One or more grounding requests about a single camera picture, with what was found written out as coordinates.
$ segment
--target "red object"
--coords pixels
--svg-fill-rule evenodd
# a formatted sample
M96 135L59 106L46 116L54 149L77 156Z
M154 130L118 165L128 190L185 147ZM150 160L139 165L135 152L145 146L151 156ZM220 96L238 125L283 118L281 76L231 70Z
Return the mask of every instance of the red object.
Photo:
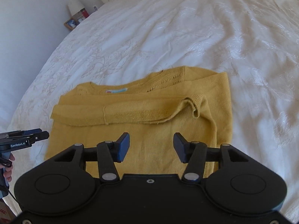
M8 214L7 207L4 202L0 202L0 223L10 223L11 218Z
M83 8L81 11L82 15L85 17L85 18L88 18L89 17L89 14L88 12L85 10L85 8Z

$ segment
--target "picture frame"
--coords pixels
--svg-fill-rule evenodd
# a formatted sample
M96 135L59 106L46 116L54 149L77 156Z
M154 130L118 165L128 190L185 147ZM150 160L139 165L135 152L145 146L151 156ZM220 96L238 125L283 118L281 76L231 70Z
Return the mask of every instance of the picture frame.
M66 26L68 29L73 30L79 25L79 22L75 18L70 18L64 23L64 26Z

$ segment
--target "screw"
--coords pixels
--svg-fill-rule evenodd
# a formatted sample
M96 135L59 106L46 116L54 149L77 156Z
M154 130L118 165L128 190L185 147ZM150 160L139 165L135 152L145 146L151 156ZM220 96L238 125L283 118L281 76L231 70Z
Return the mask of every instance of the screw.
M155 181L153 180L153 179L148 179L147 180L147 183L149 183L149 184L153 184Z
M114 173L104 173L102 175L102 179L107 180L107 181L112 181L117 178L116 174Z
M22 224L32 224L32 223L29 220L24 220L24 221L22 221Z
M197 173L186 173L184 178L189 181L195 181L199 178L199 175Z
M114 142L113 141L105 141L105 143L107 144L109 149L114 147Z

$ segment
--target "lampshade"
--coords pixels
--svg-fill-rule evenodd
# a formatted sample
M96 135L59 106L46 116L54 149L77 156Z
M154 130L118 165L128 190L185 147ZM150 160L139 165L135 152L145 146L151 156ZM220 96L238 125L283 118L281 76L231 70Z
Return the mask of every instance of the lampshade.
M68 9L70 9L71 16L74 16L76 13L80 12L83 8L83 4L78 0L70 0L68 2Z

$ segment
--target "white wall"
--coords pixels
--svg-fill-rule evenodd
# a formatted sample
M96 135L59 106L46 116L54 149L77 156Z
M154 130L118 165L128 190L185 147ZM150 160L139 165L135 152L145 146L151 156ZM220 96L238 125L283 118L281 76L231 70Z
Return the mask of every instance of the white wall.
M80 0L86 10L100 0ZM69 33L68 0L0 0L0 132L23 94Z

